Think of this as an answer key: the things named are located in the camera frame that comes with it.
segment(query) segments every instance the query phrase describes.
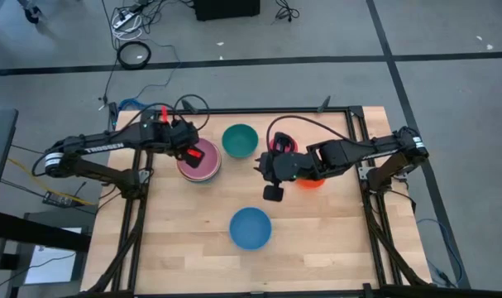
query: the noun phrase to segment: black metal frame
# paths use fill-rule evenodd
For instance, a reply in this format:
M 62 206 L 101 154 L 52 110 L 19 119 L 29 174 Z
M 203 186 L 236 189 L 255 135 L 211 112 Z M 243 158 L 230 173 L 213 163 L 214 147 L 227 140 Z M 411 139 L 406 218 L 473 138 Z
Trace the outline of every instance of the black metal frame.
M 181 110 L 179 111 L 183 115 L 190 115 L 192 114 L 188 110 Z M 223 114 L 257 114 L 257 113 L 316 113 L 317 108 L 215 108 L 215 109 L 210 109 L 210 114 L 211 115 L 223 115 Z M 198 114 L 206 114 L 206 110 L 199 110 Z M 324 113 L 344 113 L 345 119 L 347 122 L 347 128 L 348 128 L 348 133 L 349 137 L 351 139 L 356 139 L 356 130 L 354 127 L 354 118 L 353 115 L 357 117 L 357 120 L 359 122 L 360 128 L 361 128 L 361 136 L 363 139 L 368 138 L 368 131 L 366 129 L 366 121 L 364 118 L 364 114 L 362 112 L 362 107 L 360 106 L 351 106 L 351 107 L 329 107 L 326 108 Z M 154 114 L 143 114 L 143 118 L 148 118 L 151 115 L 155 115 L 156 117 L 160 116 L 160 111 L 154 111 Z M 141 153 L 139 151 L 135 152 L 134 160 L 133 160 L 133 169 L 136 171 L 139 170 L 139 165 L 141 162 Z M 375 163 L 373 160 L 368 161 L 369 166 L 373 166 Z M 151 169 L 153 164 L 153 155 L 149 154 L 147 155 L 146 159 L 146 166 L 145 168 L 147 170 Z M 361 181 L 360 182 L 360 190 L 361 190 L 361 196 L 363 200 L 363 204 L 366 204 L 368 206 L 371 206 L 371 198 L 370 195 L 368 195 L 366 192 L 363 191 Z M 377 205 L 379 209 L 379 216 L 380 216 L 380 222 L 381 226 L 383 229 L 383 232 L 387 239 L 392 243 L 392 234 L 390 232 L 390 225 L 388 222 L 388 217 L 386 214 L 386 209 L 385 209 L 385 202 L 383 200 L 382 195 L 378 195 L 376 197 L 377 199 Z M 138 214 L 137 217 L 142 217 L 144 218 L 146 214 L 146 202 L 147 198 L 141 199 L 140 201 L 140 207 L 138 209 Z M 129 229 L 129 226 L 131 224 L 131 211 L 132 211 L 132 201 L 128 201 L 126 204 L 126 208 L 124 209 L 124 215 L 122 219 L 122 231 L 121 231 L 121 237 L 120 237 L 120 243 L 119 247 L 123 245 L 127 238 L 127 231 Z M 379 286 L 387 285 L 386 282 L 386 276 L 385 276 L 385 270 L 383 268 L 383 262 L 381 258 L 381 253 L 380 253 L 380 245 L 377 237 L 375 234 L 368 228 L 368 216 L 367 218 L 367 230 L 370 236 L 370 241 L 371 241 L 371 251 L 372 251 L 372 257 L 374 258 L 374 263 L 375 263 L 375 270 L 376 270 L 376 276 L 377 276 L 377 281 L 379 283 Z M 138 262 L 139 262 L 139 257 L 140 257 L 140 248 L 141 248 L 141 236 L 136 240 L 134 247 L 133 247 L 133 254 L 131 258 L 131 266 L 130 266 L 130 271 L 129 271 L 129 277 L 128 277 L 128 283 L 127 283 L 127 290 L 128 291 L 133 291 L 135 290 L 135 285 L 136 285 L 136 272 L 138 268 Z M 390 259 L 390 265 L 392 268 L 392 275 L 394 279 L 394 283 L 397 285 L 402 285 L 401 281 L 401 275 L 399 274 L 399 269 L 397 266 L 394 264 L 392 259 Z M 121 289 L 120 287 L 120 282 L 121 282 L 121 277 L 122 277 L 122 266 L 119 267 L 117 272 L 115 273 L 115 276 L 112 279 L 112 291 L 119 291 Z M 332 297 L 332 296 L 340 296 L 340 297 L 365 297 L 367 296 L 367 291 L 370 290 L 370 285 L 365 284 L 365 289 L 363 290 L 344 290 L 344 291 L 290 291 L 290 292 L 267 292 L 268 297 Z M 374 296 L 378 294 L 378 291 L 372 291 L 370 290 L 370 293 Z M 264 293 L 256 294 L 256 293 L 204 293 L 204 294 L 154 294 L 154 295 L 135 295 L 135 297 L 202 297 L 202 298 L 207 298 L 207 297 L 243 297 L 243 296 L 263 296 Z

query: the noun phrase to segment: bowl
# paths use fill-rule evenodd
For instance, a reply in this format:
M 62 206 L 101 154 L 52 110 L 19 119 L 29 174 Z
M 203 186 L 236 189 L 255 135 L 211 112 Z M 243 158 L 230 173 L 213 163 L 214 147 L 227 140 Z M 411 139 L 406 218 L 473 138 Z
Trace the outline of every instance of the bowl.
M 205 181 L 212 178 L 221 166 L 221 154 L 216 145 L 199 138 L 195 146 L 204 152 L 204 158 L 197 168 L 189 166 L 186 161 L 177 161 L 177 168 L 184 178 L 191 181 Z
M 246 124 L 232 125 L 223 133 L 222 144 L 229 156 L 246 158 L 258 146 L 258 133 Z
M 240 209 L 231 219 L 229 234 L 241 249 L 255 251 L 269 241 L 272 225 L 269 216 L 256 207 Z

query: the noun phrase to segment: teal bowl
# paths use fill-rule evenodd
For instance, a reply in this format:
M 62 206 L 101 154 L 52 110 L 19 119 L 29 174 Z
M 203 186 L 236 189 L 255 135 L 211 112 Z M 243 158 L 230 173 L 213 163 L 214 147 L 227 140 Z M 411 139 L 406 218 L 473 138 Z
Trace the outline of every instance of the teal bowl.
M 246 124 L 232 125 L 223 133 L 222 144 L 229 156 L 246 158 L 258 147 L 258 133 Z

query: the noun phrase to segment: wooden table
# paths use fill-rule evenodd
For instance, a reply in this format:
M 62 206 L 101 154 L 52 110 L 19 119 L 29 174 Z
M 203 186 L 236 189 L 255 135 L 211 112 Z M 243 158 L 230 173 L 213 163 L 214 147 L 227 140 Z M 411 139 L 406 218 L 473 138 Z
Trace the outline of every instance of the wooden table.
M 120 113 L 118 129 L 135 113 Z M 382 107 L 365 107 L 364 113 L 370 137 L 390 134 Z M 254 159 L 266 149 L 267 126 L 280 115 L 213 115 L 200 135 L 220 148 L 222 168 L 209 184 L 188 182 L 178 172 L 174 159 L 155 155 L 137 294 L 350 290 L 361 289 L 365 282 L 378 287 L 355 167 L 326 180 L 317 190 L 284 183 L 281 203 L 262 199 L 265 182 L 252 168 L 257 165 Z M 348 135 L 344 113 L 304 116 Z M 196 125 L 204 120 L 203 115 L 186 118 Z M 258 132 L 260 144 L 253 157 L 233 159 L 222 149 L 223 132 L 235 123 L 249 124 Z M 330 132 L 295 119 L 276 123 L 271 136 L 275 131 L 288 133 L 299 148 L 336 139 Z M 133 150 L 113 151 L 108 164 L 126 169 L 131 167 L 132 158 Z M 394 182 L 393 188 L 407 194 L 400 183 Z M 385 195 L 385 202 L 396 248 L 420 277 L 430 281 L 410 202 L 392 193 Z M 94 284 L 114 257 L 125 203 L 124 199 L 115 199 L 98 213 L 82 290 Z M 246 206 L 263 209 L 273 224 L 271 240 L 257 252 L 238 249 L 227 233 L 231 217 Z M 387 281 L 391 281 L 382 246 L 381 251 Z M 124 263 L 122 287 L 127 284 L 129 260 Z

